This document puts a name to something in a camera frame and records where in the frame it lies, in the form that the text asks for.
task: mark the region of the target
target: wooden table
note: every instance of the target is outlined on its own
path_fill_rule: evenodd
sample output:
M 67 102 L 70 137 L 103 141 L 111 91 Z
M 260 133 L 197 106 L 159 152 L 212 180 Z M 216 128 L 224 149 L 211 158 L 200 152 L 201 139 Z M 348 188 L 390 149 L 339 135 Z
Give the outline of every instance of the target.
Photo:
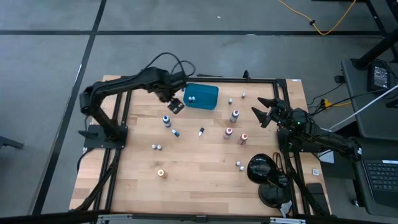
M 111 80 L 119 76 L 104 76 Z M 286 80 L 292 108 L 307 110 L 300 80 Z M 114 189 L 112 212 L 125 213 L 172 213 L 207 215 L 280 216 L 277 209 L 265 206 L 259 199 L 258 185 L 246 175 L 249 160 L 258 153 L 272 156 L 279 151 L 275 123 L 262 129 L 251 111 L 255 106 L 268 109 L 257 97 L 273 98 L 271 84 L 262 83 L 205 83 L 220 89 L 217 107 L 200 110 L 185 107 L 173 114 L 167 104 L 161 103 L 153 93 L 136 90 L 132 93 L 127 125 L 129 133 L 126 147 L 122 150 Z M 123 112 L 125 95 L 122 97 L 119 121 Z M 182 100 L 183 93 L 178 92 Z M 103 102 L 103 109 L 111 117 L 116 96 Z M 229 117 L 239 110 L 236 123 Z M 176 138 L 170 128 L 163 124 L 163 115 L 169 115 L 172 128 L 180 132 Z M 199 138 L 199 129 L 205 129 Z M 225 140 L 223 133 L 233 128 L 231 139 Z M 242 133 L 249 136 L 247 144 L 240 146 L 237 140 Z M 162 151 L 151 145 L 160 144 Z M 81 162 L 70 208 L 79 206 L 94 188 L 100 176 L 104 149 L 94 149 Z M 305 182 L 319 182 L 326 191 L 319 161 L 310 153 L 300 154 Z M 235 166 L 241 161 L 245 171 Z M 157 171 L 168 173 L 161 179 Z M 312 169 L 320 171 L 312 175 Z M 108 186 L 104 188 L 100 208 L 104 207 Z M 303 213 L 299 189 L 295 188 L 298 210 Z

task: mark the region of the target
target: black lamp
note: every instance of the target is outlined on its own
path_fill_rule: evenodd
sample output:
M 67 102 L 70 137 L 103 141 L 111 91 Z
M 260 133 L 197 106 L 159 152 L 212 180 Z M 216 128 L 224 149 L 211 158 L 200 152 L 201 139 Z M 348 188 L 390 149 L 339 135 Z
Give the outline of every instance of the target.
M 268 207 L 277 208 L 290 200 L 290 180 L 269 156 L 255 155 L 248 165 L 248 177 L 260 184 L 259 197 Z

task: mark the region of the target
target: lamp base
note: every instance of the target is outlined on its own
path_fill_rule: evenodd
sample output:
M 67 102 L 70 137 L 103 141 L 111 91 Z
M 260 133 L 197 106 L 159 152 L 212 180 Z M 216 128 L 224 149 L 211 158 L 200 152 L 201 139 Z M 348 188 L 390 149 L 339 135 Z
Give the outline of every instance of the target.
M 259 197 L 265 205 L 271 208 L 279 208 L 280 205 L 290 200 L 290 194 L 285 189 L 272 184 L 261 184 Z

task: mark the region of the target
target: white cable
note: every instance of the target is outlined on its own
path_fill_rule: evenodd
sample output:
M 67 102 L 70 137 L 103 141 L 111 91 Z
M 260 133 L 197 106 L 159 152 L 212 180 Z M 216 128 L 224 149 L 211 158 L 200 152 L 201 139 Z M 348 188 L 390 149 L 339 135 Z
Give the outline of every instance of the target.
M 332 128 L 336 127 L 337 125 L 344 123 L 345 121 L 347 121 L 348 119 L 352 118 L 353 116 L 359 114 L 360 112 L 362 112 L 362 110 L 365 110 L 368 106 L 372 105 L 374 102 L 376 102 L 377 100 L 381 99 L 382 97 L 386 96 L 387 94 L 389 94 L 391 91 L 395 90 L 398 87 L 398 85 L 392 87 L 391 89 L 389 89 L 387 92 L 383 93 L 381 96 L 377 97 L 376 99 L 372 100 L 370 103 L 368 103 L 366 106 L 362 107 L 359 111 L 355 112 L 354 114 L 352 114 L 351 116 L 349 116 L 348 118 L 340 121 L 339 123 L 333 125 L 332 127 L 329 128 L 328 131 L 331 131 Z

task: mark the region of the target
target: concrete floor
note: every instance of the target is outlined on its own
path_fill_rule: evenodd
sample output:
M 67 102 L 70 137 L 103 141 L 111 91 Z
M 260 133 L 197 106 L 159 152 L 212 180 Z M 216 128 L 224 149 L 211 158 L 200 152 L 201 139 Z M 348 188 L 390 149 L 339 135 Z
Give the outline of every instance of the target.
M 348 2 L 285 0 L 311 15 L 323 30 L 332 27 Z M 100 0 L 0 1 L 0 31 L 91 30 Z M 397 27 L 384 1 L 373 1 L 387 30 Z M 99 30 L 312 30 L 305 19 L 275 1 L 251 0 L 108 0 Z M 378 30 L 369 9 L 357 3 L 337 30 Z M 25 142 L 24 150 L 0 150 L 0 217 L 25 215 L 43 171 L 88 41 L 87 35 L 0 35 L 0 135 Z M 190 60 L 198 73 L 241 77 L 299 78 L 307 101 L 336 86 L 340 60 L 360 57 L 380 41 L 375 37 L 249 35 L 102 35 L 97 36 L 81 90 L 103 75 L 132 75 L 157 54 L 173 52 Z M 392 60 L 390 51 L 381 56 Z M 160 68 L 174 61 L 161 58 Z M 345 86 L 330 93 L 348 96 Z M 83 116 L 78 102 L 70 120 L 44 213 L 65 212 L 81 155 Z M 315 118 L 330 127 L 352 113 L 335 108 Z M 354 207 L 348 180 L 326 178 L 335 215 L 341 218 L 394 223 Z M 158 221 L 140 221 L 156 223 Z

